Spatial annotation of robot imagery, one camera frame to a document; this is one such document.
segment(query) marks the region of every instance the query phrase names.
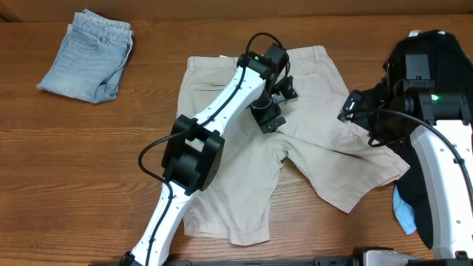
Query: wooden table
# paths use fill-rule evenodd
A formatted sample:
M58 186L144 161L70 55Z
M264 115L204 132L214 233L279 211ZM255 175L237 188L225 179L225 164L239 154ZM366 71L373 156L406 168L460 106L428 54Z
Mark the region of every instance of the wooden table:
M287 48L323 45L350 89L372 88L382 63L410 30L454 33L473 58L473 15L133 21L135 52L118 99L93 105L35 85L50 68L67 22L0 24L0 265L86 265L117 261L142 235L161 184L137 167L148 143L175 119L186 59L237 56L256 32ZM261 38L254 50L263 52ZM146 159L160 171L163 147ZM173 259L307 259L388 246L432 257L392 212L393 185L368 193L350 214L321 200L286 162L271 199L269 242L239 247L188 237Z

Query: light blue fabric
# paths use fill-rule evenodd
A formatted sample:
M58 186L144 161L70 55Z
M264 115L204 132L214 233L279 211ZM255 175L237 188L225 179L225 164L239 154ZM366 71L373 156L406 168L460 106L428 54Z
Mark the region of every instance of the light blue fabric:
M414 209L401 198L397 186L394 187L394 193L392 195L392 207L404 232L408 235L414 233L414 231L417 230L417 226L415 226Z
M91 103L116 99L132 35L129 23L76 13L38 88Z

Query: garment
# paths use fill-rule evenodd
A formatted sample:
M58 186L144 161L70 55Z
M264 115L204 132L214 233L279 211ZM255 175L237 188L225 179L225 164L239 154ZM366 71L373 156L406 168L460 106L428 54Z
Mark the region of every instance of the garment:
M394 192L392 193L392 209L402 230L408 235L414 233L415 229L417 229L414 220L414 209L401 198L398 187L394 187Z
M409 168L388 148L370 148L364 129L337 120L348 91L324 47L287 52L300 94L280 104L287 123L263 134L249 109L236 118L225 130L217 176L184 216L185 234L236 245L269 240L270 196L286 157L322 199L347 213L369 190ZM237 58L189 58L177 115L202 111L232 79L236 65Z
M130 24L89 10L74 15L38 88L91 103L114 100L133 47Z
M433 30L405 38L396 45L388 61L403 65L406 54L427 54L430 78L435 80L436 87L461 89L466 95L470 112L473 110L473 64L454 35ZM432 248L432 213L421 164L410 145L404 145L396 152L411 165L410 170L396 181L399 194L414 209L415 224L423 243Z

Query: jeans waistband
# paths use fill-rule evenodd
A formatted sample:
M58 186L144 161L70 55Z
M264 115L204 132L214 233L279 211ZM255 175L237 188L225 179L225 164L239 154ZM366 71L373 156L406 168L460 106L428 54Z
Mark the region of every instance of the jeans waistband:
M313 46L291 49L287 51L290 61L296 61L303 58L315 58L319 60L321 55L327 55L323 46ZM187 60L187 68L193 70L198 68L236 68L238 58L209 58L209 57L190 57Z
M124 30L117 27L123 27L125 22L112 21L106 18L101 18L99 15L91 16L85 13L76 13L72 25L74 28L89 33L97 38L113 41L132 41L131 30Z

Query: blue denim jeans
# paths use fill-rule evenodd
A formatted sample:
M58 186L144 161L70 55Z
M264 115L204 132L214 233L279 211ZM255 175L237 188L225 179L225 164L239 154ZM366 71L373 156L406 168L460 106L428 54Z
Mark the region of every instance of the blue denim jeans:
M132 35L126 22L88 10L76 13L38 88L91 103L116 99L133 47Z

